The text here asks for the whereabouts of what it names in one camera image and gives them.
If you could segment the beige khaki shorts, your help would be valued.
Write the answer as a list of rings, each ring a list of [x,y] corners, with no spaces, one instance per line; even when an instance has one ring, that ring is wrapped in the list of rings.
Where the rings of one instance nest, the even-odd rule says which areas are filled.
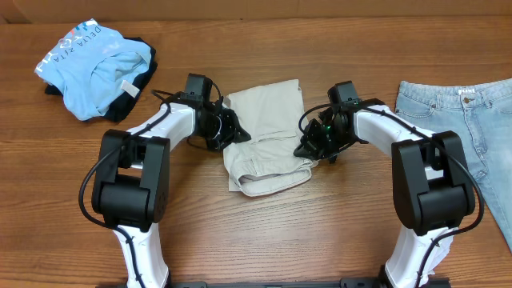
[[[304,114],[299,80],[256,86],[228,94],[225,101],[251,136],[223,150],[230,192],[259,197],[311,179],[318,163],[294,155],[302,135],[298,123]]]

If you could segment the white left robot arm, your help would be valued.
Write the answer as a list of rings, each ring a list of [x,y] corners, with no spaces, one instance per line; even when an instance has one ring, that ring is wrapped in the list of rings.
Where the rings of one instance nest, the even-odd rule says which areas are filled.
[[[223,100],[212,102],[194,92],[156,90],[159,111],[128,131],[104,133],[97,163],[85,180],[94,183],[91,204],[99,225],[119,240],[128,287],[169,287],[170,269],[162,255],[158,224],[170,191],[170,152],[197,135],[206,148],[221,151],[251,136]]]

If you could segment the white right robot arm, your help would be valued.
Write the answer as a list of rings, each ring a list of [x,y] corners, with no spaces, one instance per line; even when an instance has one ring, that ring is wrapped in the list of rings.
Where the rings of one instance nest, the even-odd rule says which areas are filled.
[[[474,185],[460,138],[435,133],[394,114],[384,102],[349,99],[322,104],[318,118],[298,120],[302,137],[294,155],[336,157],[359,142],[391,158],[393,203],[402,226],[378,276],[344,278],[342,287],[448,287],[434,269],[450,252],[460,224],[475,209]]]

